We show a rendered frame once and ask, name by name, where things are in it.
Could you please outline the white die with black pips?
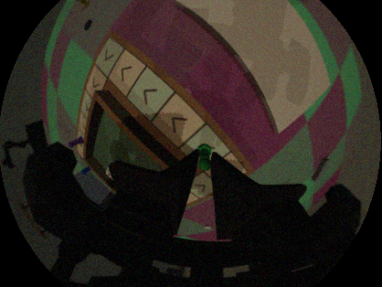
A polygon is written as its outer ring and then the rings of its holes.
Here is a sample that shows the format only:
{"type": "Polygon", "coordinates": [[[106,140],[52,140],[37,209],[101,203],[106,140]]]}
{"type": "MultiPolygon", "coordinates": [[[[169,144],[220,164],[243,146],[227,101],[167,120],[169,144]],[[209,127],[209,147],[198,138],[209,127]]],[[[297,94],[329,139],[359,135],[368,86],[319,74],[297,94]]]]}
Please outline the white die with black pips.
{"type": "MultiPolygon", "coordinates": [[[[122,162],[122,159],[118,157],[118,159],[115,159],[115,161],[113,162],[122,162]]],[[[109,165],[108,165],[109,166],[109,165]]],[[[111,178],[111,173],[110,173],[110,169],[108,169],[108,166],[107,166],[107,172],[106,172],[106,175],[109,176],[111,178]]]]}

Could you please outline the yellow game pawn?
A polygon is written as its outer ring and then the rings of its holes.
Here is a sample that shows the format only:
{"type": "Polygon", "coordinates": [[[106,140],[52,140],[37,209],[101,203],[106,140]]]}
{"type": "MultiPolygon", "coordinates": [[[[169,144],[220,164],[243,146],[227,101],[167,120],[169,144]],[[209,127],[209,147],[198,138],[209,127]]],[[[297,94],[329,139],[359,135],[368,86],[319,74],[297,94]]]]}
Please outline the yellow game pawn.
{"type": "Polygon", "coordinates": [[[83,6],[85,6],[85,7],[87,7],[88,4],[90,3],[90,0],[89,1],[88,0],[77,0],[77,1],[80,1],[81,3],[83,3],[84,4],[83,6]]]}

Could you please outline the green game pawn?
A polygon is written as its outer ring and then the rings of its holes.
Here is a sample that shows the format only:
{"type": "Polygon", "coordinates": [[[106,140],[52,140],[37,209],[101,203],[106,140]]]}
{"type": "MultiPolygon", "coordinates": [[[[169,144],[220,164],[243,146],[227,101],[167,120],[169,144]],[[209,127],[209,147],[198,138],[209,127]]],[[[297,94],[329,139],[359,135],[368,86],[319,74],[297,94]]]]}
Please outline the green game pawn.
{"type": "Polygon", "coordinates": [[[212,165],[212,162],[209,161],[210,154],[212,154],[212,147],[208,143],[202,143],[198,146],[199,150],[199,168],[202,170],[208,170],[212,165]]]}

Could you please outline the beige board game track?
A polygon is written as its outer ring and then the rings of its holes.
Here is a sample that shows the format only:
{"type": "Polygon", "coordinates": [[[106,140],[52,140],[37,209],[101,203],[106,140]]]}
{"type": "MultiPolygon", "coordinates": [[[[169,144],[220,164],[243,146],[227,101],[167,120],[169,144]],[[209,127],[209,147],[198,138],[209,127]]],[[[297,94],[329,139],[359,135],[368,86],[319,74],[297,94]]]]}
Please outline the beige board game track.
{"type": "MultiPolygon", "coordinates": [[[[234,144],[234,141],[232,141],[230,137],[228,137],[228,134],[225,133],[224,130],[220,128],[219,124],[216,121],[214,121],[212,117],[210,117],[209,113],[205,110],[205,108],[201,106],[201,103],[199,103],[198,100],[194,99],[194,97],[191,96],[191,93],[187,92],[185,88],[183,88],[183,85],[180,85],[179,82],[177,82],[172,77],[172,75],[169,75],[168,73],[166,73],[166,71],[162,67],[159,67],[157,63],[155,63],[153,60],[148,58],[148,56],[144,55],[144,53],[141,52],[139,48],[136,48],[133,46],[133,44],[128,43],[128,40],[122,39],[122,37],[118,36],[118,34],[113,33],[113,30],[110,30],[110,34],[107,34],[107,37],[113,37],[113,39],[115,41],[118,41],[118,43],[121,44],[122,47],[129,49],[129,51],[132,52],[134,56],[142,60],[143,63],[146,64],[146,66],[148,66],[148,68],[153,69],[155,71],[155,74],[159,75],[159,77],[164,79],[166,84],[168,84],[169,86],[172,86],[172,88],[177,93],[179,93],[179,95],[183,97],[183,99],[188,104],[190,104],[190,106],[192,106],[192,108],[194,108],[194,110],[199,115],[201,115],[203,119],[205,119],[207,124],[210,125],[210,128],[212,128],[214,132],[216,132],[220,136],[220,139],[224,141],[224,143],[227,145],[228,148],[230,148],[232,153],[239,159],[239,161],[241,161],[243,166],[245,166],[246,170],[249,170],[249,172],[245,174],[246,176],[249,176],[249,174],[252,174],[254,172],[254,169],[252,168],[252,166],[250,166],[249,161],[247,161],[247,159],[245,158],[245,155],[243,155],[242,152],[238,149],[238,147],[234,144]]],[[[103,45],[106,44],[106,41],[108,40],[107,37],[105,37],[104,41],[102,41],[103,44],[101,45],[99,52],[97,52],[94,62],[92,62],[92,66],[89,71],[87,82],[89,81],[90,74],[92,72],[92,68],[94,68],[94,64],[96,62],[97,56],[99,56],[100,51],[102,51],[103,45]]],[[[87,82],[85,82],[85,86],[87,86],[87,82]]],[[[85,86],[84,86],[84,91],[85,91],[85,86]]],[[[157,130],[157,128],[155,128],[155,126],[151,124],[150,121],[147,121],[146,117],[144,117],[143,114],[140,114],[139,110],[136,110],[136,107],[133,107],[133,104],[130,103],[130,101],[128,101],[128,99],[126,99],[126,97],[122,95],[122,93],[117,88],[115,88],[113,84],[111,84],[111,81],[109,81],[108,78],[107,78],[106,84],[104,84],[103,91],[104,90],[107,90],[107,91],[110,90],[110,93],[111,95],[114,96],[114,99],[117,99],[117,101],[119,101],[122,107],[124,107],[125,110],[128,111],[129,114],[131,114],[133,118],[135,118],[136,121],[139,122],[139,124],[141,124],[144,129],[147,130],[148,133],[154,136],[155,140],[157,140],[158,143],[162,144],[166,148],[166,150],[168,150],[170,154],[172,154],[177,159],[177,161],[180,162],[181,159],[186,157],[186,155],[184,155],[183,152],[181,152],[180,150],[177,150],[177,148],[172,143],[170,143],[168,137],[164,136],[161,132],[159,132],[159,130],[157,130]]],[[[77,140],[78,132],[80,131],[80,108],[81,108],[81,103],[83,102],[84,91],[83,93],[81,93],[80,107],[78,108],[76,140],[77,140]]],[[[199,198],[195,202],[188,203],[188,205],[186,205],[186,208],[190,206],[194,206],[198,202],[203,202],[205,201],[205,199],[210,198],[212,196],[214,196],[213,192],[212,194],[206,195],[205,198],[199,198]]]]}

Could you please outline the blue pawn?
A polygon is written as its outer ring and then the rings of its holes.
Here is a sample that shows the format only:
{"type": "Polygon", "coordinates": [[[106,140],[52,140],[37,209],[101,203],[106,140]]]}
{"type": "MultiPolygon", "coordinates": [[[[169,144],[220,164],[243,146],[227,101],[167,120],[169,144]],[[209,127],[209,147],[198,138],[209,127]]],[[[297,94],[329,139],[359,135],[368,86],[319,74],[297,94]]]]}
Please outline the blue pawn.
{"type": "Polygon", "coordinates": [[[90,168],[87,166],[87,168],[85,168],[85,170],[81,170],[81,174],[87,174],[87,172],[90,172],[90,168]]]}

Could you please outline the purple game pawn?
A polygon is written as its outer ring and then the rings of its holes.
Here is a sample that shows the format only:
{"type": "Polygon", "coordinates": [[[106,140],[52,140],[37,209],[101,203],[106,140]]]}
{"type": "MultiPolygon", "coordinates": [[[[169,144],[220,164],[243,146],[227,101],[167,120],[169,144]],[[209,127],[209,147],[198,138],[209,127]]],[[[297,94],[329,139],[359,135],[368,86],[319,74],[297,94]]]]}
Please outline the purple game pawn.
{"type": "Polygon", "coordinates": [[[78,137],[78,140],[70,141],[69,147],[76,146],[76,144],[80,144],[80,143],[81,144],[84,143],[83,137],[78,137]]]}

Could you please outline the wooden square game board track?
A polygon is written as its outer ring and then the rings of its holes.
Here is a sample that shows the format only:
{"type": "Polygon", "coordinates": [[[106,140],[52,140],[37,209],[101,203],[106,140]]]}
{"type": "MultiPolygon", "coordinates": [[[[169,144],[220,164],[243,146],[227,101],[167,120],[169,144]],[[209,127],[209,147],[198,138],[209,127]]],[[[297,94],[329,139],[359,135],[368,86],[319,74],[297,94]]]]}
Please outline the wooden square game board track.
{"type": "Polygon", "coordinates": [[[249,172],[172,86],[113,37],[107,39],[85,86],[77,135],[77,140],[83,137],[84,143],[77,144],[77,151],[111,191],[117,194],[118,190],[106,175],[107,166],[118,157],[157,172],[179,161],[114,99],[110,90],[103,91],[107,78],[184,155],[197,150],[200,144],[209,144],[212,152],[227,159],[242,174],[249,172]]]}

